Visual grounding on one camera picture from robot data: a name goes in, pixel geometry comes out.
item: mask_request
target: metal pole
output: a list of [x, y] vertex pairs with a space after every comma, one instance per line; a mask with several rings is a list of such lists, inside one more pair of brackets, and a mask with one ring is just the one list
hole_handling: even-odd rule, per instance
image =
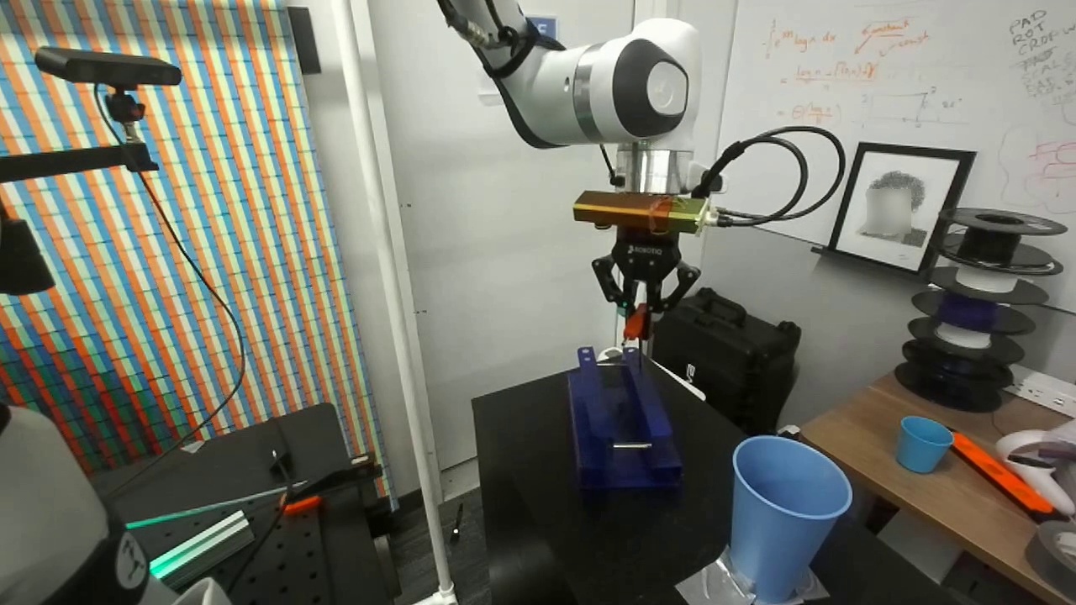
[[[366, 24], [365, 35], [357, 35], [350, 7], [361, 12], [361, 24]], [[419, 415], [430, 415], [430, 396], [428, 396], [428, 373], [419, 363], [416, 326], [413, 326], [405, 215], [400, 215], [400, 200], [396, 200], [394, 181], [387, 184], [378, 172], [378, 134], [372, 134], [366, 102], [365, 102], [361, 42], [366, 45], [366, 50], [372, 50], [369, 7], [354, 3], [354, 0], [334, 0], [331, 16], [336, 21], [343, 84], [347, 84], [347, 98], [350, 98], [350, 119], [357, 127], [357, 148], [361, 148], [357, 168], [365, 175], [361, 180], [365, 196], [372, 201], [372, 222], [381, 227], [378, 269], [385, 276], [387, 321], [389, 321], [389, 334], [394, 334], [406, 431], [412, 431], [412, 449], [413, 449], [413, 469], [416, 469], [416, 481], [424, 492], [424, 515], [428, 515], [430, 552], [433, 552], [433, 567], [436, 567], [436, 596], [428, 601], [455, 601], [455, 585], [451, 585], [451, 573], [446, 573], [446, 547], [445, 547], [445, 534], [442, 534], [442, 499], [436, 499], [436, 485], [433, 485], [436, 449], [433, 449], [433, 438], [424, 435], [424, 423], [419, 423]]]

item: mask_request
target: black cable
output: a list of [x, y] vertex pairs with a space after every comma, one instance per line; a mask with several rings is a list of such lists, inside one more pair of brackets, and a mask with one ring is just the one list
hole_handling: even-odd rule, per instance
[[493, 0], [483, 0], [483, 12], [492, 12], [492, 21], [493, 21], [499, 35], [503, 35], [503, 21], [502, 21], [502, 14], [499, 14], [499, 3], [493, 3]]
[[[274, 416], [268, 423], [275, 426], [279, 450], [292, 454], [292, 443], [289, 443], [289, 438], [284, 435], [279, 420]], [[289, 464], [279, 464], [279, 462], [284, 462], [279, 450], [274, 450], [274, 471], [284, 474], [284, 499], [275, 501], [275, 515], [274, 515], [268, 529], [263, 530], [263, 537], [251, 544], [251, 552], [243, 558], [243, 565], [238, 565], [234, 576], [229, 580], [229, 593], [227, 593], [227, 596], [233, 596], [233, 599], [234, 599], [234, 585], [243, 583], [243, 576], [248, 573], [248, 565], [258, 562], [263, 547], [268, 544], [274, 530], [279, 529], [284, 508], [287, 508], [287, 501], [289, 501], [292, 492], [295, 492], [295, 481], [292, 481]]]
[[784, 150], [794, 154], [794, 163], [798, 163], [798, 168], [801, 168], [798, 193], [794, 193], [794, 200], [792, 200], [787, 205], [781, 205], [781, 209], [771, 211], [771, 215], [723, 211], [720, 227], [752, 228], [752, 227], [781, 222], [792, 209], [801, 205], [801, 200], [804, 200], [804, 193], [806, 193], [806, 175], [811, 175], [811, 172], [806, 172], [806, 154], [804, 154], [798, 145], [792, 145], [792, 143], [784, 143], [784, 139], [759, 139], [759, 143], [752, 143], [752, 145], [776, 145], [776, 148], [784, 148]]
[[97, 102], [97, 114], [101, 114], [101, 120], [103, 120], [103, 127], [112, 130], [112, 139], [122, 145], [125, 139], [112, 127], [112, 119], [107, 119], [107, 112], [103, 112], [103, 87], [101, 84], [96, 84], [96, 102]]
[[600, 154], [602, 154], [602, 163], [604, 163], [608, 184], [613, 184], [613, 189], [623, 189], [623, 184], [626, 184], [626, 175], [620, 175], [620, 172], [614, 172], [614, 166], [613, 166], [613, 159], [608, 159], [604, 145], [600, 145]]
[[[122, 134], [112, 127], [112, 119], [103, 114], [103, 105], [101, 105], [101, 84], [96, 87], [96, 98], [97, 98], [97, 112], [101, 112], [101, 120], [107, 126], [112, 139], [122, 143]], [[182, 260], [189, 263], [189, 269], [198, 276], [198, 282], [206, 286], [206, 294], [223, 306], [223, 314], [229, 315], [233, 322], [233, 334], [234, 334], [234, 343], [238, 343], [238, 370], [233, 377], [233, 389], [227, 392], [227, 401], [210, 415], [201, 416], [189, 438], [182, 438], [180, 443], [172, 443], [163, 456], [172, 456], [175, 450], [182, 450], [189, 440], [195, 440], [233, 401], [234, 392], [243, 389], [247, 382], [247, 357], [248, 357], [248, 347], [247, 347], [247, 334], [243, 334], [243, 322], [238, 315], [233, 314], [233, 306], [227, 304], [227, 297], [210, 282], [210, 276], [201, 274], [201, 267], [195, 263], [195, 257], [182, 245], [158, 193], [147, 184], [147, 180], [141, 172], [135, 172], [141, 189], [147, 193], [147, 200], [156, 201], [163, 222], [165, 222], [165, 231], [172, 236], [172, 245], [182, 251]], [[128, 481], [122, 481], [113, 492], [122, 492], [125, 485], [144, 477], [147, 469], [135, 471]]]
[[[822, 134], [822, 139], [826, 139], [826, 143], [833, 145], [833, 150], [836, 150], [833, 184], [831, 184], [816, 201], [811, 201], [806, 209], [798, 209], [798, 205], [801, 205], [804, 189], [806, 189], [806, 181], [811, 181], [811, 166], [806, 166], [801, 145], [784, 143], [781, 134]], [[736, 163], [747, 148], [752, 148], [752, 145], [781, 145], [781, 148], [787, 148], [787, 150], [798, 159], [798, 166], [801, 166], [801, 189], [798, 189], [798, 196], [794, 196], [784, 209], [776, 209], [776, 211], [771, 211], [771, 215], [723, 211], [725, 222], [720, 222], [720, 227], [767, 227], [767, 222], [794, 222], [794, 219], [813, 215], [822, 205], [826, 205], [826, 201], [833, 200], [833, 193], [836, 193], [842, 181], [844, 181], [844, 168], [846, 168], [844, 145], [842, 145], [831, 130], [825, 130], [825, 127], [813, 127], [813, 126], [787, 126], [787, 127], [775, 127], [775, 130], [765, 130], [765, 134], [757, 134], [757, 139], [747, 139], [747, 143], [730, 145], [730, 148], [710, 166], [710, 172], [704, 172], [700, 184], [693, 189], [693, 200], [710, 200], [710, 193], [720, 193], [720, 172], [723, 172], [725, 166], [732, 166], [732, 163]]]
[[771, 134], [822, 134], [822, 139], [826, 139], [831, 148], [836, 150], [836, 175], [833, 175], [831, 189], [826, 189], [813, 205], [806, 205], [806, 209], [801, 209], [801, 211], [792, 211], [792, 215], [784, 215], [781, 222], [794, 222], [794, 219], [813, 215], [822, 205], [826, 205], [826, 201], [836, 196], [836, 189], [842, 189], [842, 181], [844, 181], [846, 154], [844, 154], [842, 139], [836, 139], [833, 130], [813, 127], [813, 126], [792, 126], [792, 127], [776, 127], [776, 130], [771, 130]]

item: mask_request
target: black bag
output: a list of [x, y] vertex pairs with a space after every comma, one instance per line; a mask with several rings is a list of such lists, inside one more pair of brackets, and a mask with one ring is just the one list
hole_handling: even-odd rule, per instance
[[707, 405], [747, 435], [775, 435], [798, 382], [798, 322], [765, 322], [743, 306], [700, 291], [657, 322], [654, 361], [691, 377]]

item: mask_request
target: blue cup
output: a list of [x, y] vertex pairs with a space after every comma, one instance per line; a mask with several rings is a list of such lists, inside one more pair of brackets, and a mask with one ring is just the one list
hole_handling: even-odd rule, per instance
[[787, 438], [749, 438], [732, 450], [730, 573], [757, 601], [792, 601], [811, 558], [851, 508], [846, 474]]
[[906, 416], [900, 420], [900, 440], [897, 440], [897, 462], [913, 474], [933, 474], [946, 450], [952, 449], [952, 431], [929, 420], [929, 416]]

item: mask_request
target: picture frame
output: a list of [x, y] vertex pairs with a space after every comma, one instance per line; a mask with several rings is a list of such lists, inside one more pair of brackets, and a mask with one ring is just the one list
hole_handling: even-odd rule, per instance
[[938, 260], [946, 215], [957, 205], [974, 150], [862, 143], [826, 251], [924, 274]]

